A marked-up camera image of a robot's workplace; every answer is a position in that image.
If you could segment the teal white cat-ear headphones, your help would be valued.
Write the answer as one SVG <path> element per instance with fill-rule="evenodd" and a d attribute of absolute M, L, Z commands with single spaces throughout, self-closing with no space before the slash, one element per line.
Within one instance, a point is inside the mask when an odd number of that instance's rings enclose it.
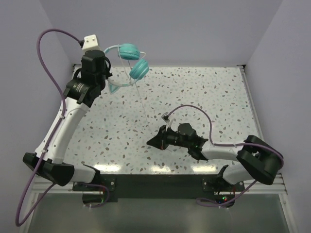
<path fill-rule="evenodd" d="M 128 79 L 128 83 L 118 83 L 108 79 L 108 90 L 110 94 L 116 93 L 123 87 L 134 86 L 142 80 L 149 72 L 149 63 L 144 59 L 146 52 L 140 51 L 135 44 L 123 43 L 110 46 L 104 50 L 107 54 L 111 50 L 117 50 L 123 71 Z"/>

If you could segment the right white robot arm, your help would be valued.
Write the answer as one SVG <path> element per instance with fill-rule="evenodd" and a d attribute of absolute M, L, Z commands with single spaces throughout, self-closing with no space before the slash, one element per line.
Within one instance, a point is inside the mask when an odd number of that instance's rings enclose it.
<path fill-rule="evenodd" d="M 255 180 L 271 185 L 284 165 L 283 156 L 254 135 L 238 144 L 212 144 L 210 140 L 197 135 L 189 123 L 180 124 L 176 131 L 163 125 L 147 145 L 165 150 L 168 146 L 187 148 L 188 154 L 197 161 L 226 160 L 232 164 L 224 165 L 211 185 L 227 191 L 233 185 Z"/>

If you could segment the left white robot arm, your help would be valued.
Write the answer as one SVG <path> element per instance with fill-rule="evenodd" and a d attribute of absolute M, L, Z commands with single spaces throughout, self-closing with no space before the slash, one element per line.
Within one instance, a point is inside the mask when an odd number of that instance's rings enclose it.
<path fill-rule="evenodd" d="M 83 183 L 89 190 L 100 187 L 99 171 L 91 166 L 74 166 L 64 162 L 65 152 L 79 122 L 105 88 L 111 63 L 101 50 L 89 50 L 64 90 L 60 110 L 48 134 L 35 152 L 26 153 L 23 162 L 34 173 L 59 186 Z"/>

